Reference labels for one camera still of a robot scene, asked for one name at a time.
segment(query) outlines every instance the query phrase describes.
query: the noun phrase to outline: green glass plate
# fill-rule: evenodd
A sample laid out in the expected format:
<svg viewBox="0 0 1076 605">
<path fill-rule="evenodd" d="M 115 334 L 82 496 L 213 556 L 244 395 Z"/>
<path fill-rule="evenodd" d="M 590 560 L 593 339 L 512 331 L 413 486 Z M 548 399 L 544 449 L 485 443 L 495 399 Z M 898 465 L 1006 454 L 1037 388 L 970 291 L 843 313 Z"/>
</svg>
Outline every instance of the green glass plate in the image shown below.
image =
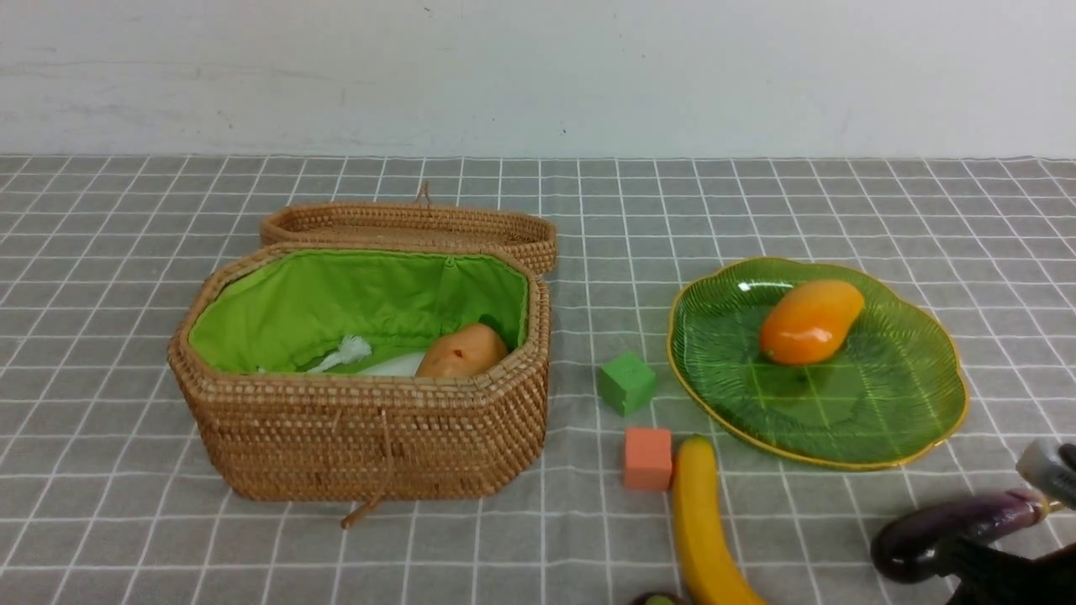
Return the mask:
<svg viewBox="0 0 1076 605">
<path fill-rule="evenodd" d="M 829 361 L 780 366 L 759 330 L 795 285 L 839 279 L 865 306 Z M 766 451 L 845 470 L 910 462 L 967 416 L 967 385 L 945 329 L 874 278 L 837 265 L 749 258 L 696 280 L 669 313 L 669 364 L 691 397 Z"/>
</svg>

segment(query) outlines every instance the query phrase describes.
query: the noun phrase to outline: green fabric lining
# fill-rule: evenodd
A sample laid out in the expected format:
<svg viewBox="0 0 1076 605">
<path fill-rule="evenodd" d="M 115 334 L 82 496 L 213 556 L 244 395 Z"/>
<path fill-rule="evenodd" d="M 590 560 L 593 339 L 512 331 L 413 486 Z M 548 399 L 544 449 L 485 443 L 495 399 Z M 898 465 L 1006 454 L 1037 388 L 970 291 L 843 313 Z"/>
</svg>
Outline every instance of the green fabric lining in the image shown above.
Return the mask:
<svg viewBox="0 0 1076 605">
<path fill-rule="evenodd" d="M 355 372 L 482 320 L 511 351 L 526 338 L 528 290 L 493 256 L 303 250 L 225 287 L 188 342 L 220 371 L 295 372 L 356 335 L 373 354 L 330 370 Z"/>
</svg>

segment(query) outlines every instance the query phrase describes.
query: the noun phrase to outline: orange foam cube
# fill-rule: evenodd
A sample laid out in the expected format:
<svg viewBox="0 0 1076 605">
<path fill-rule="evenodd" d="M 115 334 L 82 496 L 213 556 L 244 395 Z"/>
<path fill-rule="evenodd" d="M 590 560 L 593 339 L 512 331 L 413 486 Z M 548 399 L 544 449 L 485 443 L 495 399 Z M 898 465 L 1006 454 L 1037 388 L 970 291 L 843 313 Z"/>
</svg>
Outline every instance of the orange foam cube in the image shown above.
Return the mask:
<svg viewBox="0 0 1076 605">
<path fill-rule="evenodd" d="M 672 434 L 633 426 L 624 432 L 624 488 L 664 492 L 672 484 Z"/>
</svg>

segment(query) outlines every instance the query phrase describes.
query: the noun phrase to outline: green foam cube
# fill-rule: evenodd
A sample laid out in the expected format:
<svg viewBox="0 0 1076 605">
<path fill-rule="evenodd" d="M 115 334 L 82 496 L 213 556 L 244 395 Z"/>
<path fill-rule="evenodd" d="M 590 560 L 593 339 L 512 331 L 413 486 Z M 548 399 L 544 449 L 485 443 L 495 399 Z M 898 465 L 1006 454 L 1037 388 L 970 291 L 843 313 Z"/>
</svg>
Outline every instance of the green foam cube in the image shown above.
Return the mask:
<svg viewBox="0 0 1076 605">
<path fill-rule="evenodd" d="M 657 375 L 635 353 L 624 353 L 598 370 L 598 395 L 621 416 L 645 407 L 656 391 Z"/>
</svg>

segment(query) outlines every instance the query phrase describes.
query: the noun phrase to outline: basket lid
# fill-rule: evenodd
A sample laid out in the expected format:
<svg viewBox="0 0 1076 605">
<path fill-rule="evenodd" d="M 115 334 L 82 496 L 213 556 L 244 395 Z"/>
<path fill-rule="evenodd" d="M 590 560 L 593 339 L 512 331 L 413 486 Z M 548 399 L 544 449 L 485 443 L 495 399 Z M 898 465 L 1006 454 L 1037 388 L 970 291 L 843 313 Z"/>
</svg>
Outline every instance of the basket lid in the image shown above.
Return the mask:
<svg viewBox="0 0 1076 605">
<path fill-rule="evenodd" d="M 329 201 L 289 206 L 261 221 L 261 244 L 281 241 L 497 248 L 544 273 L 556 264 L 556 227 L 522 212 L 436 206 L 429 182 L 412 203 Z"/>
</svg>

